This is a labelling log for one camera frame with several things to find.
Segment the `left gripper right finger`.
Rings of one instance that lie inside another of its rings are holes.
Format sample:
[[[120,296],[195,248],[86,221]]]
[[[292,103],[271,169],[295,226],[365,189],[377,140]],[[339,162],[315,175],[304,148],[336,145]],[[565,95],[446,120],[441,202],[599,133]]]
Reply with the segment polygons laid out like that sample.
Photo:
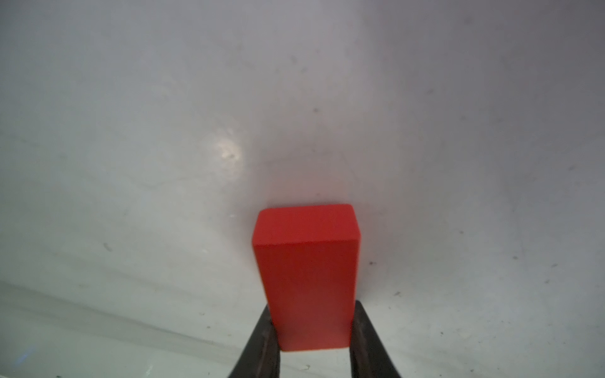
[[[359,300],[354,305],[349,355],[353,378],[401,377]]]

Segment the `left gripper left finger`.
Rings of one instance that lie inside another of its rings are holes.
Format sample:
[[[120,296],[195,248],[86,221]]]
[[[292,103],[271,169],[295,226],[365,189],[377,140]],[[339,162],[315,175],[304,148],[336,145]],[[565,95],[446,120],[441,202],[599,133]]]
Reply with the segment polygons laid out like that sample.
[[[280,346],[266,306],[228,378],[279,378]]]

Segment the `red block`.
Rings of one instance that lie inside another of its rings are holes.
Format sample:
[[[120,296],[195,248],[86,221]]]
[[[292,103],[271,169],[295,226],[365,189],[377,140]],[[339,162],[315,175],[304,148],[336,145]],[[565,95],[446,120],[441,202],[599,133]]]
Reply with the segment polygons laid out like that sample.
[[[360,244],[349,204],[258,214],[252,247],[282,351],[350,345]]]

